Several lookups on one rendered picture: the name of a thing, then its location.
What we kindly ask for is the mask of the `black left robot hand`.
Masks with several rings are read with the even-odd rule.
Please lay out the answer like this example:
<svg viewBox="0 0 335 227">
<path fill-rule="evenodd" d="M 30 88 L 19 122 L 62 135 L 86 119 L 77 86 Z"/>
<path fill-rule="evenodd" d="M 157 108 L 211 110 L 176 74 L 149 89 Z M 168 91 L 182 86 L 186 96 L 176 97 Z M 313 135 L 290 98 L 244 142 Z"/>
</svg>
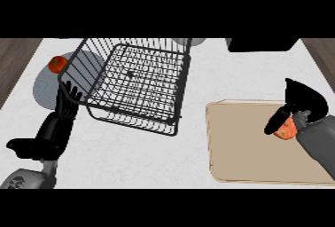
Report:
<svg viewBox="0 0 335 227">
<path fill-rule="evenodd" d="M 19 159 L 58 160 L 64 154 L 73 132 L 78 104 L 83 93 L 70 81 L 64 82 L 65 90 L 58 90 L 55 111 L 47 115 L 34 138 L 14 138 L 6 147 Z"/>
</svg>

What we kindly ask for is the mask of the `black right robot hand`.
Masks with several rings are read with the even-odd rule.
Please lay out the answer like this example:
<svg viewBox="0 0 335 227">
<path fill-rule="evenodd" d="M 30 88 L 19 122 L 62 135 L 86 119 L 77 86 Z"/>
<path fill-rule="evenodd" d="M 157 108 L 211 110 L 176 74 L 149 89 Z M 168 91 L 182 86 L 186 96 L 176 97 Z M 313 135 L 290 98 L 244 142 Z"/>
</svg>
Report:
<svg viewBox="0 0 335 227">
<path fill-rule="evenodd" d="M 264 134 L 270 135 L 284 125 L 290 117 L 295 127 L 304 128 L 322 120 L 329 113 L 328 101 L 322 94 L 301 82 L 285 79 L 285 105 L 278 109 L 264 127 Z"/>
</svg>

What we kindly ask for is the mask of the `orange squash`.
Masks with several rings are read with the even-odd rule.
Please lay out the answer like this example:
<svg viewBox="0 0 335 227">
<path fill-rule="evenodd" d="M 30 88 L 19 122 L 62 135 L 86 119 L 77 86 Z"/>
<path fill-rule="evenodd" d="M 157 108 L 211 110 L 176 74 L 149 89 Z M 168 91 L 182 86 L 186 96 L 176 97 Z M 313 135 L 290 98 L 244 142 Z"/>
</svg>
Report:
<svg viewBox="0 0 335 227">
<path fill-rule="evenodd" d="M 294 118 L 290 117 L 285 120 L 281 128 L 273 132 L 273 135 L 284 140 L 290 140 L 295 137 L 295 134 L 297 134 L 295 122 L 294 122 Z"/>
</svg>

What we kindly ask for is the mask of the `beige wooden tray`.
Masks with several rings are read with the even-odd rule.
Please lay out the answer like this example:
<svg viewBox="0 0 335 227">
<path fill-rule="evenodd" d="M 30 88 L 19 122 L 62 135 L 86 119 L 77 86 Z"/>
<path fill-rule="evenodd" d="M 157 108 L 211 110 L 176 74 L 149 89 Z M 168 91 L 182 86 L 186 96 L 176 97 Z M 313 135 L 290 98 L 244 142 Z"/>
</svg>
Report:
<svg viewBox="0 0 335 227">
<path fill-rule="evenodd" d="M 210 170 L 226 183 L 335 186 L 292 139 L 264 133 L 282 100 L 225 99 L 205 107 Z"/>
</svg>

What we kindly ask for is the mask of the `grey round plate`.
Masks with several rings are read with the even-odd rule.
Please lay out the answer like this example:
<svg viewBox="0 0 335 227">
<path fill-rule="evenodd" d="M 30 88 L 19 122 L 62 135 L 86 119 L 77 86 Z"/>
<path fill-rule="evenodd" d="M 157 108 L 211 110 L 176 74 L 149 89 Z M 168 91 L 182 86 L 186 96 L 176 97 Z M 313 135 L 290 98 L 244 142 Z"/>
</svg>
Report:
<svg viewBox="0 0 335 227">
<path fill-rule="evenodd" d="M 104 58 L 92 51 L 80 51 L 64 73 L 62 81 L 71 82 L 77 87 L 77 91 L 83 93 L 81 101 L 86 100 L 102 66 Z M 58 74 L 50 71 L 49 67 L 45 67 L 36 78 L 33 96 L 39 105 L 50 110 L 56 106 L 58 89 Z"/>
</svg>

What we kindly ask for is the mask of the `black appliance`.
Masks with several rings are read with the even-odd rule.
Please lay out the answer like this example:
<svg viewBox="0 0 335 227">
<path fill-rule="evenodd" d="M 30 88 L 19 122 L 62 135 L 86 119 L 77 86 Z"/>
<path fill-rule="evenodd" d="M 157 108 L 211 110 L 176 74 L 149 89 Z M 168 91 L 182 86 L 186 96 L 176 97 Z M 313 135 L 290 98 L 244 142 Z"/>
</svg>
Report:
<svg viewBox="0 0 335 227">
<path fill-rule="evenodd" d="M 290 51 L 297 38 L 226 38 L 230 52 Z"/>
</svg>

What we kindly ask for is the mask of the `red tomato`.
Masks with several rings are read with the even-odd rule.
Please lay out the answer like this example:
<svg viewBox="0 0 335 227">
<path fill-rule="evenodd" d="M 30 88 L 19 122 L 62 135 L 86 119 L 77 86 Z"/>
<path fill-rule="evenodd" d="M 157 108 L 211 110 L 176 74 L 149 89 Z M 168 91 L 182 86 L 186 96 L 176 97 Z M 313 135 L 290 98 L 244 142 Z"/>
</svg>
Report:
<svg viewBox="0 0 335 227">
<path fill-rule="evenodd" d="M 53 73 L 59 74 L 64 70 L 67 62 L 68 62 L 68 59 L 64 56 L 55 56 L 47 65 L 49 70 Z"/>
</svg>

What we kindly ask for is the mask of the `grey round object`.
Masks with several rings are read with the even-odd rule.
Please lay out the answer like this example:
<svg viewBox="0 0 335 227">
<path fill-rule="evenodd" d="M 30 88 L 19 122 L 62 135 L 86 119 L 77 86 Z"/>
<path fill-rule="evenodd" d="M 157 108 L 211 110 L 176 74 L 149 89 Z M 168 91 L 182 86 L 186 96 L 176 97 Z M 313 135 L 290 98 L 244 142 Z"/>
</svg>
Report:
<svg viewBox="0 0 335 227">
<path fill-rule="evenodd" d="M 188 41 L 191 41 L 191 46 L 198 46 L 205 41 L 205 38 L 192 38 L 192 39 L 189 39 L 189 38 L 171 38 L 171 39 L 182 46 L 188 46 Z"/>
</svg>

